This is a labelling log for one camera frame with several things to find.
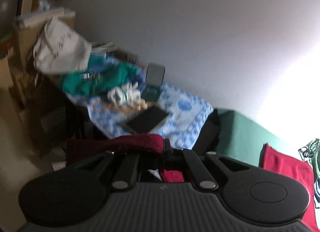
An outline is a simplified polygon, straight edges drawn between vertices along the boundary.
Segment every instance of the floor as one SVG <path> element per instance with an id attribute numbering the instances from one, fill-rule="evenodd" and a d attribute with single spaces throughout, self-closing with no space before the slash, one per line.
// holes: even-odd
<path id="1" fill-rule="evenodd" d="M 49 158 L 39 159 L 33 152 L 10 99 L 11 85 L 8 62 L 0 60 L 0 227 L 5 232 L 17 231 L 25 223 L 18 205 L 21 187 L 52 171 Z"/>

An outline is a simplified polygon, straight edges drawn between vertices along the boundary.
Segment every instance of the tablet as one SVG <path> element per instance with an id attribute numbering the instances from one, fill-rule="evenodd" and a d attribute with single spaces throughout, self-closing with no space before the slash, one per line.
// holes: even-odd
<path id="1" fill-rule="evenodd" d="M 168 112 L 162 110 L 158 106 L 152 106 L 132 119 L 129 119 L 124 127 L 132 134 L 146 134 L 154 130 L 160 123 L 162 123 Z"/>

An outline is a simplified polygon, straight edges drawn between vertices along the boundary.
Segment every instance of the white tote bag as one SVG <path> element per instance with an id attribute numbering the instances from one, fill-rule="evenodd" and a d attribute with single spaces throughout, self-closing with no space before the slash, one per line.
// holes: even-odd
<path id="1" fill-rule="evenodd" d="M 51 19 L 33 48 L 34 66 L 44 74 L 85 71 L 91 44 L 57 18 Z"/>

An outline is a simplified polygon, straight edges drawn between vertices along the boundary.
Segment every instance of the gray wall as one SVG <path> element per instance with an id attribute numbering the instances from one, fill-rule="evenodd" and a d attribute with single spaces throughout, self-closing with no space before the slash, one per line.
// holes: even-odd
<path id="1" fill-rule="evenodd" d="M 320 0 L 58 1 L 76 10 L 85 38 L 164 64 L 167 81 L 213 106 L 294 146 L 320 135 Z"/>

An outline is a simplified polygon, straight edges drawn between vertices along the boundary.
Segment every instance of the red fabric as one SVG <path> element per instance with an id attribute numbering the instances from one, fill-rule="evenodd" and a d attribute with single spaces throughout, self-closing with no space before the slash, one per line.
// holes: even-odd
<path id="1" fill-rule="evenodd" d="M 302 221 L 314 231 L 320 231 L 316 223 L 315 206 L 313 204 L 314 178 L 311 166 L 307 162 L 279 153 L 266 144 L 263 152 L 262 168 L 293 178 L 307 188 L 310 194 L 310 203 Z"/>
<path id="2" fill-rule="evenodd" d="M 67 143 L 66 162 L 70 165 L 106 150 L 119 153 L 148 152 L 161 157 L 163 145 L 163 138 L 156 134 L 124 135 L 103 141 L 70 139 Z M 183 175 L 179 171 L 159 168 L 159 173 L 165 182 L 184 182 Z"/>

